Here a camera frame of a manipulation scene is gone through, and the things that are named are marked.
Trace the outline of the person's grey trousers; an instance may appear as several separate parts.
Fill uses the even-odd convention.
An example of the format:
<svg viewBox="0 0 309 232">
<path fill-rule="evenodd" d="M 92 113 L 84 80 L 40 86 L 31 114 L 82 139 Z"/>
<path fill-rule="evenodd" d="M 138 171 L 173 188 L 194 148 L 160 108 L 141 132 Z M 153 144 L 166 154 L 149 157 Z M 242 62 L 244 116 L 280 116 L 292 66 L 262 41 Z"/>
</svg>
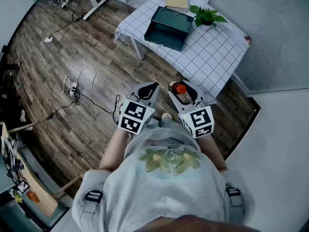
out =
<svg viewBox="0 0 309 232">
<path fill-rule="evenodd" d="M 165 117 L 160 121 L 155 118 L 152 118 L 149 124 L 147 125 L 147 128 L 149 129 L 155 129 L 157 127 L 186 132 L 184 126 L 181 123 L 174 121 L 170 117 Z"/>
</svg>

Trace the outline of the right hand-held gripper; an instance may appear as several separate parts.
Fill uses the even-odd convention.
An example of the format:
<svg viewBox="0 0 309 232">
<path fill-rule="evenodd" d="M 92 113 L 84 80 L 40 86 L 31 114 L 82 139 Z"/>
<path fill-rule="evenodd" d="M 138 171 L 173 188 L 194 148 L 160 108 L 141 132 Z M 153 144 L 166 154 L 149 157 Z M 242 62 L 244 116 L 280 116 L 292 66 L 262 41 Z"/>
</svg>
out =
<svg viewBox="0 0 309 232">
<path fill-rule="evenodd" d="M 211 107 L 204 102 L 205 96 L 202 89 L 187 80 L 183 80 L 183 84 L 186 87 L 190 100 L 193 103 L 197 103 L 197 105 L 193 105 L 186 112 L 184 111 L 187 109 L 187 98 L 172 89 L 168 90 L 169 97 L 177 110 L 181 112 L 179 113 L 179 118 L 183 126 L 194 139 L 213 133 L 214 118 Z"/>
</svg>

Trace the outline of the person's left forearm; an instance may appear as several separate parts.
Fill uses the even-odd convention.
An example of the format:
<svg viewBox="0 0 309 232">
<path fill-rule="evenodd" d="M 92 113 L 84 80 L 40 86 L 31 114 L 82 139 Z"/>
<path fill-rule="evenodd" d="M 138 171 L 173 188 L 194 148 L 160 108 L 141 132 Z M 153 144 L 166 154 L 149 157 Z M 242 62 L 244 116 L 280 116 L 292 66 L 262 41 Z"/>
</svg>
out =
<svg viewBox="0 0 309 232">
<path fill-rule="evenodd" d="M 117 128 L 102 156 L 99 169 L 108 172 L 115 171 L 123 162 L 126 145 L 128 139 L 128 131 Z"/>
</svg>

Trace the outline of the wooden desk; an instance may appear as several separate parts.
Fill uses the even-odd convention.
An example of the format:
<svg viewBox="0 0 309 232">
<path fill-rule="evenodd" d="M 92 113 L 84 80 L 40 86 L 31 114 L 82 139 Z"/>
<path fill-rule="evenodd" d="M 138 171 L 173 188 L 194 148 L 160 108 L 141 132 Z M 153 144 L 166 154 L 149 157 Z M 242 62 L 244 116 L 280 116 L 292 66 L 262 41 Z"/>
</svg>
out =
<svg viewBox="0 0 309 232">
<path fill-rule="evenodd" d="M 43 186 L 35 173 L 30 169 L 26 163 L 25 158 L 21 154 L 21 150 L 18 149 L 17 142 L 10 136 L 10 134 L 13 132 L 25 129 L 26 126 L 7 130 L 4 122 L 0 122 L 0 125 L 2 126 L 1 154 L 5 159 L 10 160 L 9 164 L 7 165 L 9 167 L 9 173 L 12 175 L 13 180 L 17 183 L 17 185 L 19 185 L 22 180 L 27 181 L 29 185 L 27 192 L 31 190 L 37 194 L 40 202 L 35 204 L 44 215 L 51 217 L 58 207 L 59 201 L 63 196 L 66 195 L 65 190 L 73 185 L 81 177 L 78 175 L 63 187 L 58 189 L 56 192 L 50 192 L 46 187 Z"/>
</svg>

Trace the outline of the white checkered tablecloth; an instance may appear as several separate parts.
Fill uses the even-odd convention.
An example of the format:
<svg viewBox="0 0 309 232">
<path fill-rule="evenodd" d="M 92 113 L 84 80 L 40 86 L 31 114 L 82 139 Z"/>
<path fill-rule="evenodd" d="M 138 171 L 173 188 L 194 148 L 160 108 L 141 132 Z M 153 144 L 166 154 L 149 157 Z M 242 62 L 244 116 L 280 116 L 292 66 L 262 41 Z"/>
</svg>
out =
<svg viewBox="0 0 309 232">
<path fill-rule="evenodd" d="M 151 17 L 165 0 L 148 0 L 124 21 L 115 33 L 115 39 L 134 40 L 135 46 L 146 46 L 171 64 L 189 81 L 200 87 L 206 101 L 214 104 L 231 75 L 249 48 L 245 33 L 231 21 L 219 23 L 216 27 L 192 25 L 179 52 L 162 44 L 145 40 L 144 35 L 151 23 Z"/>
</svg>

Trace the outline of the glass partition with blinds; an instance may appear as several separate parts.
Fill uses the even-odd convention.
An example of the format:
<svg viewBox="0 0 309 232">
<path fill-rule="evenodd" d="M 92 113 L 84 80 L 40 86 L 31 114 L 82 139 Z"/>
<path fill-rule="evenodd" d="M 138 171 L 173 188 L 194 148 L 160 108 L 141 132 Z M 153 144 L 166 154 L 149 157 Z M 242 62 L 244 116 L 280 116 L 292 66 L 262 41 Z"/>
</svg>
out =
<svg viewBox="0 0 309 232">
<path fill-rule="evenodd" d="M 309 88 L 309 0 L 210 0 L 252 40 L 236 69 L 250 93 Z"/>
</svg>

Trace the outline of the potted green plant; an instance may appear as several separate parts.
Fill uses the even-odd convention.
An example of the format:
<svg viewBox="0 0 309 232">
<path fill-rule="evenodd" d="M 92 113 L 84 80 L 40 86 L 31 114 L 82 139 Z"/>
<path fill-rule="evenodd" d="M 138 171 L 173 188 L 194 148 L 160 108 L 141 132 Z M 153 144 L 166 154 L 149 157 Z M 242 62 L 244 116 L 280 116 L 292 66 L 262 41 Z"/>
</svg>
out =
<svg viewBox="0 0 309 232">
<path fill-rule="evenodd" d="M 189 11 L 195 14 L 194 24 L 196 28 L 199 28 L 202 31 L 207 31 L 211 27 L 216 27 L 218 22 L 228 23 L 223 16 L 217 14 L 218 10 L 190 5 Z"/>
</svg>

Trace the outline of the small red object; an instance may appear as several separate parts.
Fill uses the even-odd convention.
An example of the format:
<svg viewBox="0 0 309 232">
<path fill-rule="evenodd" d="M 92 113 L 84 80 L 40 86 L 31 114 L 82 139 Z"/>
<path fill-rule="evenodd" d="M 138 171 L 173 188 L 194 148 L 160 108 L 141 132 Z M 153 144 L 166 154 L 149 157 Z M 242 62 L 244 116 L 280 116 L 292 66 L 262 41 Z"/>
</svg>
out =
<svg viewBox="0 0 309 232">
<path fill-rule="evenodd" d="M 187 89 L 186 86 L 181 82 L 171 81 L 169 83 L 169 90 L 172 94 L 179 98 L 186 98 Z"/>
</svg>

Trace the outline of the white power strip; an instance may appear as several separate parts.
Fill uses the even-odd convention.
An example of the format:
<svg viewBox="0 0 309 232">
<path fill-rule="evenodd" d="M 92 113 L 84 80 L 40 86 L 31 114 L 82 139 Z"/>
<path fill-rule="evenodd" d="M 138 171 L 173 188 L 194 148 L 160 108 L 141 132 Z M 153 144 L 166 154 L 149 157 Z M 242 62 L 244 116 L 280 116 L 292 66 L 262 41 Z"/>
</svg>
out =
<svg viewBox="0 0 309 232">
<path fill-rule="evenodd" d="M 70 89 L 69 89 L 69 95 L 72 97 L 72 98 L 75 98 L 75 93 L 77 92 L 77 88 L 78 88 L 78 83 L 77 82 L 74 82 Z"/>
</svg>

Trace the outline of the dark green box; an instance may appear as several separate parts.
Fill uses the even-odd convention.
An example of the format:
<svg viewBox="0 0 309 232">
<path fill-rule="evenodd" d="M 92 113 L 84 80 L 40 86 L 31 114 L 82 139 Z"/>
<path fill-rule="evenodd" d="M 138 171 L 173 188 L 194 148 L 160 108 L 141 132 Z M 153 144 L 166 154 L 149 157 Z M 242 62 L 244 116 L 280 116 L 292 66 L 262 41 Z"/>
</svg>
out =
<svg viewBox="0 0 309 232">
<path fill-rule="evenodd" d="M 181 52 L 193 20 L 191 16 L 159 6 L 144 39 Z"/>
</svg>

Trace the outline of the person's right forearm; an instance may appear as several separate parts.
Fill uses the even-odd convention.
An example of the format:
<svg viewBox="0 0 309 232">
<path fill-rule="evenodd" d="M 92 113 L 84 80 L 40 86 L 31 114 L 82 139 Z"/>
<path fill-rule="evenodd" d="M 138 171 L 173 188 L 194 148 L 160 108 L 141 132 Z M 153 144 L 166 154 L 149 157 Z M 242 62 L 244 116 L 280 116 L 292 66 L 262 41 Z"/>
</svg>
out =
<svg viewBox="0 0 309 232">
<path fill-rule="evenodd" d="M 210 134 L 197 138 L 197 144 L 201 152 L 212 161 L 218 171 L 225 172 L 228 170 L 224 157 Z"/>
</svg>

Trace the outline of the white table leg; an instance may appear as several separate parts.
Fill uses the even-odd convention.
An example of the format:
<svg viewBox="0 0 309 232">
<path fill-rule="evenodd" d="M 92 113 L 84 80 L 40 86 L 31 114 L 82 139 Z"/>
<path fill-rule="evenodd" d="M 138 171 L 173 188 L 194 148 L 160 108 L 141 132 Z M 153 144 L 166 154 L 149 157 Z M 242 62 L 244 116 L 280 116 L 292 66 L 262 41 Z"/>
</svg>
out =
<svg viewBox="0 0 309 232">
<path fill-rule="evenodd" d="M 143 48 L 142 48 L 142 45 L 139 41 L 135 40 L 133 37 L 130 38 L 131 39 L 131 42 L 135 48 L 135 51 L 137 53 L 137 56 L 140 60 L 144 60 L 145 58 L 145 55 L 144 55 L 144 51 L 143 51 Z"/>
</svg>

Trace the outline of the black chair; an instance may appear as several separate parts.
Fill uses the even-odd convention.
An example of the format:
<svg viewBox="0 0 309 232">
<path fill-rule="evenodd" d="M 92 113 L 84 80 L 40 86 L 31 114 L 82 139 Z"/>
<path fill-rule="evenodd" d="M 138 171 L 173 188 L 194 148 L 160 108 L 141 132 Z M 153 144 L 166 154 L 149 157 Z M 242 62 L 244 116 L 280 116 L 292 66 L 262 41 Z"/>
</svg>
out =
<svg viewBox="0 0 309 232">
<path fill-rule="evenodd" d="M 9 53 L 9 46 L 3 45 L 1 49 L 2 58 L 0 60 L 0 108 L 4 106 L 4 97 L 8 98 L 12 94 L 12 85 L 14 75 L 19 71 L 22 62 L 8 63 L 7 55 Z"/>
</svg>

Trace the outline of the small orange object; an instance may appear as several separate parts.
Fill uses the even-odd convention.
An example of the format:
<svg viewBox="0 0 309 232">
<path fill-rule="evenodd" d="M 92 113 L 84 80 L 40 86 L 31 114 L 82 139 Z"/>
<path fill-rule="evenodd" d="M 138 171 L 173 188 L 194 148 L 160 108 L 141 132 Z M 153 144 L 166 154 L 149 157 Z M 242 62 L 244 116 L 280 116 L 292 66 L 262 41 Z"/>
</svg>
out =
<svg viewBox="0 0 309 232">
<path fill-rule="evenodd" d="M 39 197 L 37 196 L 37 194 L 35 193 L 35 192 L 33 192 L 33 191 L 28 191 L 27 193 L 26 193 L 26 195 L 27 195 L 27 197 L 31 200 L 31 201 L 33 201 L 33 202 L 35 202 L 35 203 L 39 203 L 40 202 L 40 199 L 39 199 Z"/>
</svg>

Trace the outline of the grey flower print shirt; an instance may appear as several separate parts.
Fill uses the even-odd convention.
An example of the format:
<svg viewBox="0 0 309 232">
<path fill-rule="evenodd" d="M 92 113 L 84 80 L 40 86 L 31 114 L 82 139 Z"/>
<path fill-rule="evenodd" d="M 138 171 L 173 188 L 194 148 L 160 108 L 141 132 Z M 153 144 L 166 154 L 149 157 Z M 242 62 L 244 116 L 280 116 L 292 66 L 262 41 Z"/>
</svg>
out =
<svg viewBox="0 0 309 232">
<path fill-rule="evenodd" d="M 254 198 L 188 132 L 145 128 L 113 172 L 85 173 L 72 217 L 82 232 L 252 232 Z"/>
</svg>

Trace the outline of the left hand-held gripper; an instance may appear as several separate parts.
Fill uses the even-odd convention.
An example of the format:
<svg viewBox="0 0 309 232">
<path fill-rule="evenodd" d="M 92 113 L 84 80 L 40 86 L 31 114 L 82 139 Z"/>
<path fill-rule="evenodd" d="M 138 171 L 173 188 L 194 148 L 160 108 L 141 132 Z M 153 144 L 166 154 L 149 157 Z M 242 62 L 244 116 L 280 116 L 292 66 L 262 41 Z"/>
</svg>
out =
<svg viewBox="0 0 309 232">
<path fill-rule="evenodd" d="M 154 115 L 158 93 L 159 84 L 157 82 L 146 82 L 134 86 L 131 96 L 123 102 L 118 127 L 138 135 Z"/>
</svg>

